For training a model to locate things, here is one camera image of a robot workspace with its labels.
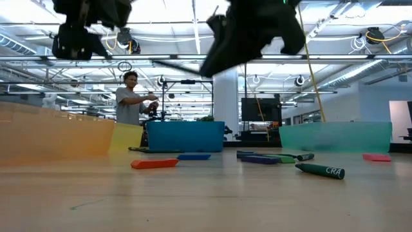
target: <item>blue bin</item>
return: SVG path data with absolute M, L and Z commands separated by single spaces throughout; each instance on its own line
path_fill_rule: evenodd
M 293 150 L 368 152 L 389 151 L 390 122 L 314 122 L 279 129 L 282 147 Z
M 148 122 L 149 149 L 221 152 L 224 122 Z

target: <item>fluorescent light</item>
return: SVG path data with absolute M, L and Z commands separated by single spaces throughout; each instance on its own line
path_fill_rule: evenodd
M 103 56 L 99 56 L 99 55 L 94 55 L 91 57 L 91 60 L 102 60 L 102 59 L 106 59 L 106 58 Z
M 48 36 L 34 36 L 34 37 L 27 37 L 24 38 L 27 41 L 31 41 L 31 40 L 38 40 L 38 39 L 49 39 L 50 37 Z
M 40 94 L 39 92 L 7 92 L 8 94 Z
M 375 59 L 412 59 L 412 55 L 376 55 Z
M 250 92 L 250 93 L 260 93 L 260 92 L 263 92 L 263 93 L 284 93 L 284 94 L 295 94 L 295 93 L 297 93 L 297 91 L 271 91 L 271 90 L 255 90 L 255 91 Z
M 206 59 L 206 55 L 178 55 L 178 59 Z
M 42 87 L 35 85 L 35 84 L 18 84 L 17 86 L 23 87 L 23 88 L 28 88 L 31 90 L 43 90 Z
M 168 101 L 165 104 L 212 104 L 211 101 Z
M 131 59 L 170 59 L 170 55 L 114 55 L 114 60 Z
M 112 92 L 80 92 L 81 94 L 109 94 Z
M 45 93 L 49 93 L 49 94 L 76 94 L 76 92 L 45 92 Z
M 301 93 L 304 93 L 304 94 L 308 95 L 308 94 L 315 94 L 316 92 L 301 92 Z M 337 93 L 337 91 L 319 91 L 318 93 L 320 93 L 320 94 L 332 94 L 332 93 Z
M 78 108 L 78 107 L 67 107 L 67 106 L 62 106 L 62 110 L 87 110 L 87 108 Z
M 367 55 L 309 55 L 310 59 L 366 59 Z
M 72 102 L 76 102 L 77 104 L 89 104 L 89 101 L 85 101 L 85 100 L 71 100 Z
M 302 55 L 263 55 L 262 59 L 302 59 Z

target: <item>table surface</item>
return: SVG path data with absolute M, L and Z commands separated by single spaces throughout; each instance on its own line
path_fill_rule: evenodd
M 277 148 L 249 148 L 279 153 Z M 236 149 L 175 168 L 135 170 L 109 157 L 0 168 L 1 231 L 407 231 L 412 228 L 412 155 L 369 162 L 316 153 L 308 163 L 346 170 L 344 180 L 293 164 L 242 163 Z

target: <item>pole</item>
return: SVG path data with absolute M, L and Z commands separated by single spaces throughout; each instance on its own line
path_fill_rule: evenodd
M 214 94 L 213 94 L 213 82 L 211 82 L 211 84 L 212 84 L 212 109 L 211 109 L 211 112 L 212 112 L 212 117 L 214 117 L 214 114 L 213 114 L 213 108 L 214 108 Z
M 165 83 L 162 83 L 162 122 L 165 120 Z
M 245 98 L 247 99 L 247 63 L 245 63 L 245 87 L 244 88 L 245 88 Z M 242 121 L 243 121 L 243 131 L 245 131 L 245 121 L 243 119 L 242 119 Z

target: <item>blue crayon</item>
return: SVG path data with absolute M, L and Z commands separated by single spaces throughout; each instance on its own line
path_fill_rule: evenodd
M 177 157 L 178 160 L 207 160 L 210 154 L 182 154 Z

